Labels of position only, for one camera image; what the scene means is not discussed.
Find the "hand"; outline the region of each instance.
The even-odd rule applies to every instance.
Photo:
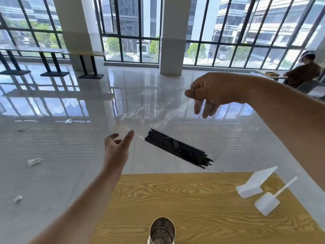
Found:
[[[202,117],[207,118],[213,116],[222,104],[244,103],[241,92],[247,88],[243,84],[244,78],[247,76],[243,74],[206,73],[192,83],[191,89],[185,91],[185,96],[195,99],[196,115],[200,113],[203,101],[206,99]]]
[[[105,139],[103,170],[119,178],[129,157],[129,147],[134,136],[134,131],[129,131],[123,140],[116,139],[118,136],[118,133],[114,133]]]

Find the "black hair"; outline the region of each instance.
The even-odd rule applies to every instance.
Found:
[[[301,57],[303,58],[307,58],[309,60],[315,60],[316,56],[315,54],[311,54],[311,55],[306,55],[309,52],[309,50],[305,51],[304,53],[301,54]]]

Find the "metal cup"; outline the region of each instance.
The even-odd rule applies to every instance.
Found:
[[[150,227],[148,244],[175,244],[175,227],[166,217],[159,217]]]

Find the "brown shirt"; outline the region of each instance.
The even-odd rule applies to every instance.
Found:
[[[320,75],[320,66],[314,62],[301,65],[288,71],[288,85],[297,88],[306,81],[313,80]]]

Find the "white plastic stand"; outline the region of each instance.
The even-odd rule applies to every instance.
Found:
[[[236,187],[236,191],[242,198],[248,198],[250,196],[262,193],[263,190],[260,187],[263,182],[277,169],[278,167],[272,167],[255,172],[245,184]]]
[[[280,201],[277,196],[282,193],[288,186],[290,186],[298,177],[293,178],[288,182],[283,188],[281,188],[276,194],[266,192],[262,197],[255,201],[255,207],[264,215],[267,216],[271,211],[273,211],[279,204]]]

